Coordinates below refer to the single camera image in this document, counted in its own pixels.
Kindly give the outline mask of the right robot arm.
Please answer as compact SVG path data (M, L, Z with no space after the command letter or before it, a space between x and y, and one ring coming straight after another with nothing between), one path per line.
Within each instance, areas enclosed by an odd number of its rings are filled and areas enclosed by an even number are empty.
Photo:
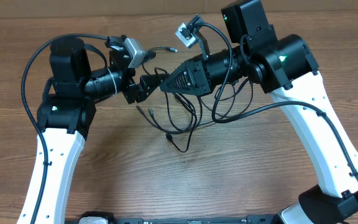
M304 145L318 184L275 215L275 223L345 223L358 212L358 152L337 117L318 63L296 34L278 39L260 1L236 1L222 8L226 50L211 54L195 16L177 37L201 54L185 60L160 84L169 93L206 96L242 77L272 98L264 110L281 108Z

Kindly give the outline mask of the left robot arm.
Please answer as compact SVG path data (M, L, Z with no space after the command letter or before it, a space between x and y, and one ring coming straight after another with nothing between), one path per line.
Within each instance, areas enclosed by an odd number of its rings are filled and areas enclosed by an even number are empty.
M52 76L42 102L29 118L37 132L35 164L19 223L63 223L73 173L96 114L96 104L118 93L128 103L144 101L159 85L156 75L133 77L155 57L138 40L124 35L104 38L109 55L92 70L84 34L65 34L44 44L50 49Z

